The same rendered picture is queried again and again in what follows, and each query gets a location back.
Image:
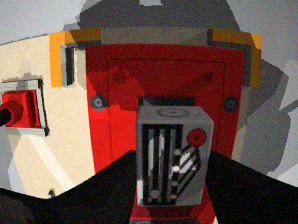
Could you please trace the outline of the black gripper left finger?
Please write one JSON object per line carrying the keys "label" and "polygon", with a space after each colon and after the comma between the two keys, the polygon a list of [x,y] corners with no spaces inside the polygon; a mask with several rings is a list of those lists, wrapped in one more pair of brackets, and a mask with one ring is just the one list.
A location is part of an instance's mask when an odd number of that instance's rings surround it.
{"label": "black gripper left finger", "polygon": [[136,151],[128,151],[56,197],[0,188],[0,224],[129,224],[136,186]]}

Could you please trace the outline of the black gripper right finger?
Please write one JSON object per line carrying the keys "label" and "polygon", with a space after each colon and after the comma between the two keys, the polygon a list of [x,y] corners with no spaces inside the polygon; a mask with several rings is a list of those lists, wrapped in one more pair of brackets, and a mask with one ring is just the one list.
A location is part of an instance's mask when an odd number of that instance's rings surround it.
{"label": "black gripper right finger", "polygon": [[298,224],[298,186],[212,149],[205,184],[218,224]]}

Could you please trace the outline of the red toy car body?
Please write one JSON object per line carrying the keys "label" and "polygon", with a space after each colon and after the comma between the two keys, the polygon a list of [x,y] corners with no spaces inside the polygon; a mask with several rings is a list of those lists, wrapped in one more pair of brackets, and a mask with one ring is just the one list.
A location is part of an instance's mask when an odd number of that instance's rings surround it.
{"label": "red toy car body", "polygon": [[[94,171],[136,151],[140,107],[200,107],[214,121],[212,151],[231,159],[241,105],[245,49],[182,44],[85,45]],[[138,206],[129,224],[213,224],[204,184],[198,205]]]}

